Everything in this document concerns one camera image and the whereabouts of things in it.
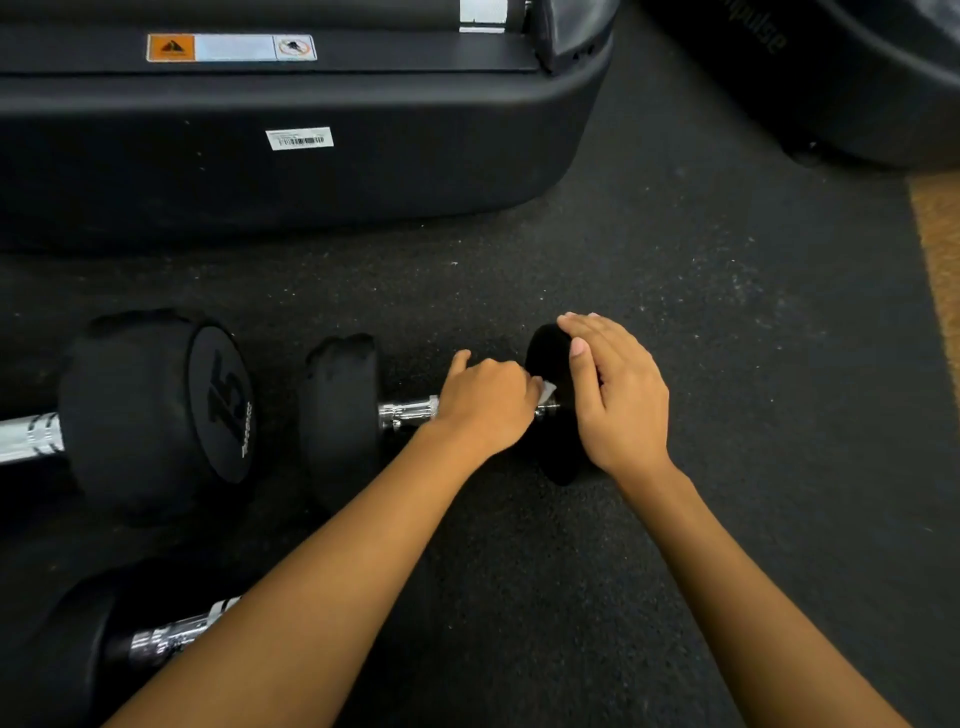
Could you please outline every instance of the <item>forearm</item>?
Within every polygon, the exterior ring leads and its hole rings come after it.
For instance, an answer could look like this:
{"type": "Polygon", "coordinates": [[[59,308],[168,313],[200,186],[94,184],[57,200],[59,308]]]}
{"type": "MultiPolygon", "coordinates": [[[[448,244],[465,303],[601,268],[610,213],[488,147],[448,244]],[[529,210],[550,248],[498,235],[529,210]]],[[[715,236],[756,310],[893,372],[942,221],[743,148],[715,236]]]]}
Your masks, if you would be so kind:
{"type": "Polygon", "coordinates": [[[752,726],[905,721],[759,569],[679,471],[623,491],[660,548],[752,726]]]}
{"type": "Polygon", "coordinates": [[[332,724],[403,584],[482,459],[456,434],[422,428],[109,725],[332,724]]]}

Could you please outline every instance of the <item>metal bar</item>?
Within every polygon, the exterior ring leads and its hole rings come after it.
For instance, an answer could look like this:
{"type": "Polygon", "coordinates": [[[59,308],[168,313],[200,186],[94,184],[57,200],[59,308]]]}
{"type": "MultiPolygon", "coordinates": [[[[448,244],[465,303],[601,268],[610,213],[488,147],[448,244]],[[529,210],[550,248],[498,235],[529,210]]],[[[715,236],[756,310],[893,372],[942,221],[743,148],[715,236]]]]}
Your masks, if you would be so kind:
{"type": "MultiPolygon", "coordinates": [[[[407,400],[399,402],[381,402],[377,405],[380,415],[380,430],[399,432],[405,427],[419,427],[437,416],[440,398],[431,395],[425,400],[407,400]]],[[[540,420],[560,409],[560,403],[551,394],[537,407],[535,417],[540,420]]]]}
{"type": "Polygon", "coordinates": [[[163,667],[170,658],[180,654],[189,644],[193,644],[238,601],[240,601],[239,596],[224,599],[210,607],[210,611],[205,615],[188,617],[164,624],[162,627],[137,632],[131,639],[127,656],[131,667],[134,669],[163,667]]]}
{"type": "Polygon", "coordinates": [[[0,465],[60,455],[63,450],[56,412],[0,422],[0,465]]]}

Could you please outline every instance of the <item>hand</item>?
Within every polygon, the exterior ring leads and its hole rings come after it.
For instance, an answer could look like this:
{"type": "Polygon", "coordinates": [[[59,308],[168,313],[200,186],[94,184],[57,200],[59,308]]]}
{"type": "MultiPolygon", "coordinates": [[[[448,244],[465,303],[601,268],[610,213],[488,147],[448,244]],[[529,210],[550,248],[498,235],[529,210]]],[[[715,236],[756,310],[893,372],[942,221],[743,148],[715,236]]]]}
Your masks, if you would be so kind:
{"type": "Polygon", "coordinates": [[[590,460],[621,487],[675,470],[666,450],[670,392],[653,356],[627,329],[595,313],[567,313],[557,324],[574,337],[570,372],[590,460]]]}
{"type": "Polygon", "coordinates": [[[440,393],[435,422],[464,434],[487,460],[514,445],[533,422],[543,380],[515,361],[484,359],[467,367],[470,352],[457,352],[440,393]]]}

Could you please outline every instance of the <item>wooden floor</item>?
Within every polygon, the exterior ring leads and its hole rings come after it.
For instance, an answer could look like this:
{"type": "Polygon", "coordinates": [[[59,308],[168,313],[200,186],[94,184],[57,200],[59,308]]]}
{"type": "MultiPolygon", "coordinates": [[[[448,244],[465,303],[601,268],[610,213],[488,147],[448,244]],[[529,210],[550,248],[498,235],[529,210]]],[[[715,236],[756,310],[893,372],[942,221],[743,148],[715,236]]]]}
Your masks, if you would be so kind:
{"type": "Polygon", "coordinates": [[[914,177],[910,195],[960,402],[960,172],[914,177]]]}

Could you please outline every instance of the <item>chrome dumbbell handle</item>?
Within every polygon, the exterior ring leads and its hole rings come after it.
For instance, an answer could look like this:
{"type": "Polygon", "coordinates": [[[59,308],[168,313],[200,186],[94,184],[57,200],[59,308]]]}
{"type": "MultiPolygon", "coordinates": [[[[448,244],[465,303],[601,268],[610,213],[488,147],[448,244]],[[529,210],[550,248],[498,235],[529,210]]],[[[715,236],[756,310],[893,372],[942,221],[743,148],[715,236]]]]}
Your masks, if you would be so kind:
{"type": "Polygon", "coordinates": [[[218,601],[205,615],[188,617],[180,621],[164,624],[155,629],[145,629],[133,635],[127,659],[134,669],[163,667],[166,662],[185,647],[192,644],[223,613],[240,601],[239,596],[233,599],[218,601]]]}
{"type": "Polygon", "coordinates": [[[63,450],[56,412],[0,422],[0,465],[60,455],[63,450]]]}
{"type": "MultiPolygon", "coordinates": [[[[550,389],[547,396],[537,407],[535,417],[538,420],[560,409],[560,403],[553,395],[554,389],[550,389]]],[[[440,397],[437,395],[431,395],[425,400],[381,402],[377,405],[380,415],[380,430],[383,432],[399,432],[405,427],[419,427],[437,416],[439,406],[440,397]]]]}

